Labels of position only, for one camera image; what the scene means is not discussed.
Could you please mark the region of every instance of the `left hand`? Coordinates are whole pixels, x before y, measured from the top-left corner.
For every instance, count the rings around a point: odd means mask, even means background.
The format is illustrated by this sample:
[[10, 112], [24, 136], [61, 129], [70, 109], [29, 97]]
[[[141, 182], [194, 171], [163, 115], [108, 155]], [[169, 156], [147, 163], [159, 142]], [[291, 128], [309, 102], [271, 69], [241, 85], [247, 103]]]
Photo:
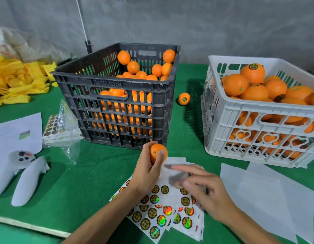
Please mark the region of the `left hand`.
[[150, 141], [143, 145], [142, 152], [138, 159], [135, 171], [128, 188], [133, 190], [142, 199], [155, 186], [160, 169], [164, 161], [165, 150], [161, 150], [156, 157], [156, 162], [152, 166], [150, 161], [150, 147], [157, 144], [157, 141]]

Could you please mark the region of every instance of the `hand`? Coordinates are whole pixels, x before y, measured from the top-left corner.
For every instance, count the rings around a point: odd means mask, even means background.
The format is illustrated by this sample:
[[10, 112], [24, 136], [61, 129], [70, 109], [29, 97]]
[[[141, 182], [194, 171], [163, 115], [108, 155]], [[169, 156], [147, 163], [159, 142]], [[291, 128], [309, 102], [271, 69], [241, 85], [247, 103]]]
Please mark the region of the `hand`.
[[[197, 164], [172, 165], [171, 168], [194, 174], [184, 179], [180, 184], [200, 202], [215, 220], [228, 225], [233, 214], [240, 212], [240, 209], [227, 193], [219, 176], [205, 171]], [[196, 184], [205, 185], [209, 190], [209, 194], [205, 194]]]
[[150, 161], [150, 147], [154, 144], [157, 144], [157, 141], [151, 141], [143, 145], [142, 152], [128, 186], [128, 188], [131, 188], [136, 193], [138, 193], [140, 199], [148, 194], [148, 192], [151, 191], [155, 186], [164, 161], [166, 152], [165, 150], [161, 150], [157, 154], [155, 164], [152, 166]]

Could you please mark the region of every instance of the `white controller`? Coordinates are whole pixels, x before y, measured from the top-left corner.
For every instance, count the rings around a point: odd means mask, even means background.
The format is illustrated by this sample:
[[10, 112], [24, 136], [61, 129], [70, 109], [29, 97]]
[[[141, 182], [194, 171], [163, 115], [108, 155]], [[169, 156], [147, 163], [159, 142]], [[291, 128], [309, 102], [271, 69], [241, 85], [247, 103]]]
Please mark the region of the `white controller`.
[[13, 206], [25, 205], [33, 196], [40, 174], [43, 174], [49, 169], [44, 157], [40, 157], [33, 161], [21, 174], [21, 177], [13, 193], [11, 204]]
[[9, 185], [9, 182], [20, 169], [27, 168], [36, 157], [28, 151], [14, 151], [9, 154], [8, 162], [0, 168], [0, 194]]

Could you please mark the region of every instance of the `crate handle hole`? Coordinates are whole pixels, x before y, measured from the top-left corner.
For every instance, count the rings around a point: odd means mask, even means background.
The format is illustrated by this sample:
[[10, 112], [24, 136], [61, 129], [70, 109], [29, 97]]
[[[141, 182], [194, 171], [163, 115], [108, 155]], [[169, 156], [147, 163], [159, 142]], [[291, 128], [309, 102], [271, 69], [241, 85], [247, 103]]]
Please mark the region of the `crate handle hole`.
[[140, 56], [150, 56], [150, 57], [155, 57], [157, 55], [157, 52], [153, 50], [139, 50], [138, 54]]

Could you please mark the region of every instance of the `white rod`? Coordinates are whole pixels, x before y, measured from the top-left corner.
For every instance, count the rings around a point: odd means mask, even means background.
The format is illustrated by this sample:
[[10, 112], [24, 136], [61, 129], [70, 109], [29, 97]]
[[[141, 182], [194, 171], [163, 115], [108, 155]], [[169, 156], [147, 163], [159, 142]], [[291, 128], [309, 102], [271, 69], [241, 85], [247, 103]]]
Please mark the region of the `white rod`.
[[79, 11], [79, 15], [80, 15], [81, 24], [82, 24], [83, 33], [85, 34], [85, 39], [86, 39], [86, 42], [88, 44], [88, 39], [87, 39], [86, 31], [85, 31], [85, 26], [83, 25], [82, 15], [81, 15], [79, 3], [78, 3], [78, 0], [76, 0], [76, 1], [77, 1], [77, 6], [78, 6], [78, 11]]

